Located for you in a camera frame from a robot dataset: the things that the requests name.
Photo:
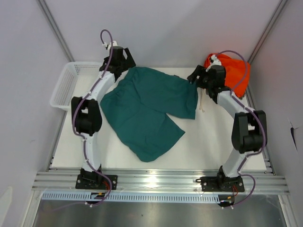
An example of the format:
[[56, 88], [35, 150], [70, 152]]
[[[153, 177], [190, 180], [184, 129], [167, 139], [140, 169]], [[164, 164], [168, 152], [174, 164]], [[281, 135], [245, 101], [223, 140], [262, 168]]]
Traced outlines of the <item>teal green shorts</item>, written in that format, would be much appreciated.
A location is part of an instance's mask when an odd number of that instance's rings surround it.
[[128, 70], [100, 106], [123, 144], [143, 162], [169, 151], [184, 135], [170, 115], [193, 120], [198, 102], [194, 83], [146, 68]]

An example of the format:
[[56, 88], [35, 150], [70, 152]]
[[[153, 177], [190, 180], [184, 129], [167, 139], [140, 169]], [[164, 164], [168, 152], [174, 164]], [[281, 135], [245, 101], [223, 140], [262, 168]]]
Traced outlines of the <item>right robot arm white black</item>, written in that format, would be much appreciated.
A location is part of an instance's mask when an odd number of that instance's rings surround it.
[[213, 65], [209, 69], [197, 65], [187, 79], [207, 91], [210, 98], [223, 107], [233, 118], [233, 150], [218, 171], [216, 185], [226, 191], [233, 186], [233, 178], [241, 176], [246, 162], [262, 152], [267, 144], [267, 119], [264, 111], [245, 106], [231, 88], [225, 85], [224, 66]]

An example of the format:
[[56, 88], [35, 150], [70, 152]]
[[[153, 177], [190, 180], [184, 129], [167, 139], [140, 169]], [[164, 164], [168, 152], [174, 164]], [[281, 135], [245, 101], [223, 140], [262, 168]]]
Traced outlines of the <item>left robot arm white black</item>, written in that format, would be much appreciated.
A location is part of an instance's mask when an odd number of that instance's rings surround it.
[[82, 139], [84, 161], [82, 169], [88, 173], [101, 166], [98, 148], [98, 132], [102, 126], [100, 102], [123, 72], [136, 66], [128, 48], [113, 46], [109, 56], [99, 68], [98, 76], [88, 91], [71, 99], [72, 129]]

